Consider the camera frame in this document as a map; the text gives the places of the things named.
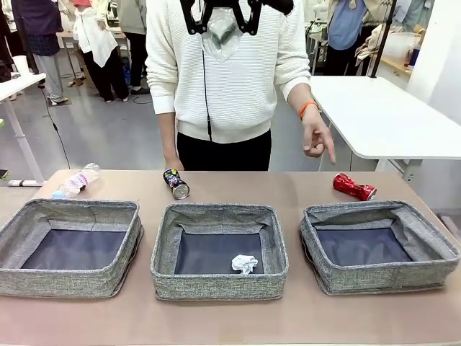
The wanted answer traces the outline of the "person's left hand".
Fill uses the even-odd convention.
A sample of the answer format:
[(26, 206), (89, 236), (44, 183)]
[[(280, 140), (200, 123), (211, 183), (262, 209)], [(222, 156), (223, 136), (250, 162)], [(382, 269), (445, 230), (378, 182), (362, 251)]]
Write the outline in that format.
[(306, 156), (319, 158), (326, 151), (332, 164), (336, 163), (334, 140), (318, 108), (308, 105), (302, 113), (304, 130), (303, 150)]

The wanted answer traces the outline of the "person's right hand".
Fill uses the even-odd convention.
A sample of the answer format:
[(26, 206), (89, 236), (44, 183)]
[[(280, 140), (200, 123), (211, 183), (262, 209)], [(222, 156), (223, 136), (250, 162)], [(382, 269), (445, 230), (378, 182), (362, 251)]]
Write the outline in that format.
[(164, 169), (175, 169), (177, 171), (184, 171), (184, 166), (181, 163), (179, 157), (177, 155), (169, 155), (165, 156), (165, 167)]

